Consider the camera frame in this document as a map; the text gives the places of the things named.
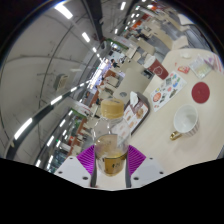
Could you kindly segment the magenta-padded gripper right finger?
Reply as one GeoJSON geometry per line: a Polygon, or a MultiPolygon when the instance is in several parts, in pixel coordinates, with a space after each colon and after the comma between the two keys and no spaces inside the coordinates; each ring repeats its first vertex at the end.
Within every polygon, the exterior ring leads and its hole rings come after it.
{"type": "Polygon", "coordinates": [[[152,157],[146,157],[134,146],[129,146],[125,182],[127,188],[139,188],[165,176],[165,171],[152,157]]]}

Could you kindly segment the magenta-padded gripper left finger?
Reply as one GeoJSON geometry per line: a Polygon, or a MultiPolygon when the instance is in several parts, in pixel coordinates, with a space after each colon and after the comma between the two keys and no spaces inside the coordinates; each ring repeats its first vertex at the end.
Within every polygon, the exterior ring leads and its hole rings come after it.
{"type": "Polygon", "coordinates": [[[77,156],[69,156],[55,171],[55,175],[82,187],[94,187],[97,180],[94,146],[77,156]]]}

